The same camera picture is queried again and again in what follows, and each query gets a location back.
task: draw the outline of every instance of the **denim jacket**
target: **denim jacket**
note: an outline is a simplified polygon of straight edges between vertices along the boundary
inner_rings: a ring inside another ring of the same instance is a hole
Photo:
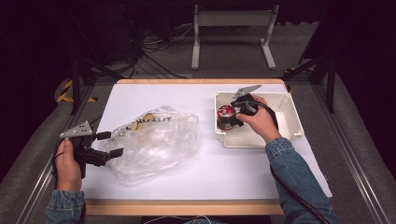
[[[316,208],[329,223],[340,222],[308,164],[294,150],[288,139],[277,138],[271,141],[265,147],[265,151],[275,174],[286,186]],[[320,223],[282,187],[276,184],[276,188],[279,193],[280,206],[285,213],[285,223]],[[78,223],[83,204],[83,191],[53,191],[46,209],[47,223]],[[202,218],[188,223],[209,222]],[[211,220],[210,223],[220,224],[221,222]]]

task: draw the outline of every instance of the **plastic bag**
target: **plastic bag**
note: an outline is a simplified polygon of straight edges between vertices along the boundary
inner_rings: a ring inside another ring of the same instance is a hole
[[[121,182],[133,184],[174,167],[192,155],[200,139],[199,119],[161,106],[114,130],[99,150],[123,147],[123,155],[109,161]]]

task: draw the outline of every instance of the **jacket cuff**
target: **jacket cuff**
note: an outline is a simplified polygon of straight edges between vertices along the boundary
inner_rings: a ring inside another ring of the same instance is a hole
[[[265,152],[269,161],[273,160],[275,156],[280,155],[282,151],[285,150],[294,150],[294,147],[291,142],[284,137],[276,138],[265,146]]]
[[[54,190],[48,208],[55,210],[82,209],[84,191]]]

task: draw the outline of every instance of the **white tabletop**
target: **white tabletop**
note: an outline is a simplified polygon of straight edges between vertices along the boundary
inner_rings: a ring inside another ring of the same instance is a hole
[[[87,165],[82,190],[87,199],[109,200],[262,200],[277,199],[263,149],[226,148],[214,131],[214,92],[237,91],[247,84],[116,84],[97,132],[113,131],[153,108],[169,105],[199,117],[198,152],[178,166],[126,186],[109,167]],[[281,84],[263,84],[257,92],[286,92]],[[292,141],[325,194],[329,186],[305,136]],[[98,142],[92,144],[98,148]]]

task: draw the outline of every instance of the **gray metal bracket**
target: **gray metal bracket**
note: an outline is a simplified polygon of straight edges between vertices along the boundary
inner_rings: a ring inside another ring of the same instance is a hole
[[[244,95],[248,95],[249,93],[257,90],[258,88],[260,88],[262,85],[255,85],[255,86],[250,86],[250,87],[245,87],[245,88],[241,88],[239,89],[235,95],[233,96],[234,99],[239,98],[241,96]]]
[[[82,124],[67,130],[64,133],[59,135],[60,138],[66,137],[81,137],[92,135],[92,129],[90,123],[88,121],[83,122]]]

